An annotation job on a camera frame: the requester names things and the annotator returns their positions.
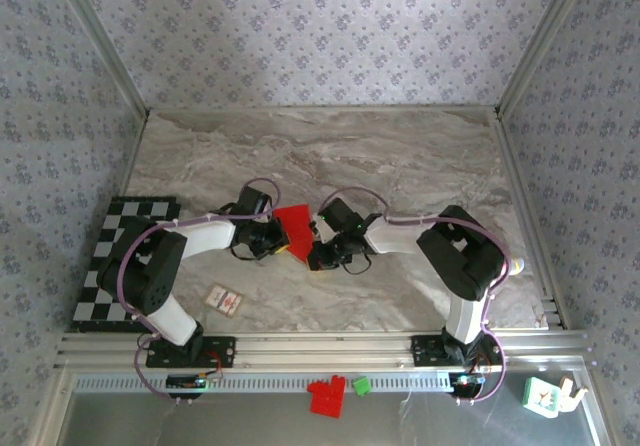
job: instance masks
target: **red toy block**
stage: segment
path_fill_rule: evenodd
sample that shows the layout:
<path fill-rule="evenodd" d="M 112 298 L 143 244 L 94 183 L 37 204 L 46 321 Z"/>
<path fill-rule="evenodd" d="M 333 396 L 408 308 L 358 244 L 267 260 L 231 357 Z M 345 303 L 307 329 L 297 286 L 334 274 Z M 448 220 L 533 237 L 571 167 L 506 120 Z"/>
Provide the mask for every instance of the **red toy block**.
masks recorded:
<path fill-rule="evenodd" d="M 313 243 L 313 232 L 309 227 L 309 223 L 311 223 L 309 205 L 298 204 L 297 206 L 279 208 L 273 212 L 273 216 L 280 220 L 289 237 L 290 244 L 287 250 L 307 264 L 307 257 Z"/>
<path fill-rule="evenodd" d="M 325 381 L 316 381 L 307 386 L 313 396 L 311 397 L 311 412 L 339 419 L 342 414 L 344 390 L 347 380 L 341 376 L 333 376 L 331 384 Z"/>

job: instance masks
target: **wall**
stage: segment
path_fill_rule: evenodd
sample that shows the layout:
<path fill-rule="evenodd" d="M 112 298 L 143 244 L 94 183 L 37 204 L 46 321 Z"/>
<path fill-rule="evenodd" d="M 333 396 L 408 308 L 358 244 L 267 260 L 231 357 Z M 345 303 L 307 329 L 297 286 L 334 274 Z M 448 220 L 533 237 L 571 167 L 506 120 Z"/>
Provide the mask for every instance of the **wall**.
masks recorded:
<path fill-rule="evenodd" d="M 139 128 L 65 0 L 0 0 L 0 444 L 23 444 Z"/>
<path fill-rule="evenodd" d="M 578 0 L 508 119 L 576 328 L 640 444 L 640 0 Z"/>
<path fill-rule="evenodd" d="M 91 0 L 153 108 L 496 104 L 549 0 Z"/>

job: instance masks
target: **black and white checkerboard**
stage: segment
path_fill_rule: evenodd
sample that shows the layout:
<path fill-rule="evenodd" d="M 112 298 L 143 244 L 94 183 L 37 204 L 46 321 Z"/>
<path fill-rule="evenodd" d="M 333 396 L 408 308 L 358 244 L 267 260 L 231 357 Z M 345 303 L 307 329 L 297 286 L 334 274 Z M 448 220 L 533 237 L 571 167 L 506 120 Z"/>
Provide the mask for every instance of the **black and white checkerboard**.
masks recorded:
<path fill-rule="evenodd" d="M 117 299 L 113 299 L 96 284 L 98 269 L 118 241 L 129 218 L 144 216 L 153 221 L 170 221 L 180 213 L 175 197 L 114 197 L 102 225 L 89 272 L 84 281 L 76 312 L 71 323 L 72 331 L 80 332 L 143 332 L 145 327 L 131 320 Z"/>

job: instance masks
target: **marble tabletop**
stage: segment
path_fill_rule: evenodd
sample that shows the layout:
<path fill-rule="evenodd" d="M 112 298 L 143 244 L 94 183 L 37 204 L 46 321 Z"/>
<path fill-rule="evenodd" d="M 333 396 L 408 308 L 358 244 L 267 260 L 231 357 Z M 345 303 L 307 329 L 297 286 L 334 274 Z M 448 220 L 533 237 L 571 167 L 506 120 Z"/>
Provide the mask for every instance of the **marble tabletop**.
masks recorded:
<path fill-rule="evenodd" d="M 181 218 L 189 218 L 237 199 L 256 176 L 279 183 L 282 205 L 308 203 L 312 210 L 350 185 L 377 191 L 397 215 L 459 204 L 527 260 L 482 110 L 152 113 L 127 193 L 176 195 Z M 268 184 L 256 186 L 271 192 Z M 363 215 L 381 210 L 363 193 L 344 199 Z M 311 272 L 286 252 L 242 262 L 228 251 L 209 251 L 182 262 L 174 294 L 210 332 L 439 330 L 449 294 L 429 262 L 408 254 L 373 260 L 367 273 L 350 276 L 341 269 Z M 204 304 L 215 283 L 245 296 L 233 318 Z M 498 292 L 491 325 L 546 327 L 540 297 L 525 268 Z"/>

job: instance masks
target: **red object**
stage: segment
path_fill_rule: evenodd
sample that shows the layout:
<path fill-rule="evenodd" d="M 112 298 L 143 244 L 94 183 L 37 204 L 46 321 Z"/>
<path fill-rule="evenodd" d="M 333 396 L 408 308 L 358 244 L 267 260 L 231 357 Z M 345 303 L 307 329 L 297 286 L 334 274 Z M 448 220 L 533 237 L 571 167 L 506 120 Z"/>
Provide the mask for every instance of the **red object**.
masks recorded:
<path fill-rule="evenodd" d="M 273 215 L 280 219 L 282 227 L 289 237 L 288 251 L 303 263 L 307 263 L 307 257 L 311 252 L 313 233 L 309 227 L 311 222 L 311 210 L 308 204 L 298 204 L 287 208 L 279 208 Z"/>
<path fill-rule="evenodd" d="M 313 396 L 311 398 L 311 412 L 339 419 L 342 414 L 344 390 L 347 380 L 341 376 L 333 376 L 331 384 L 325 381 L 316 381 L 307 386 Z"/>

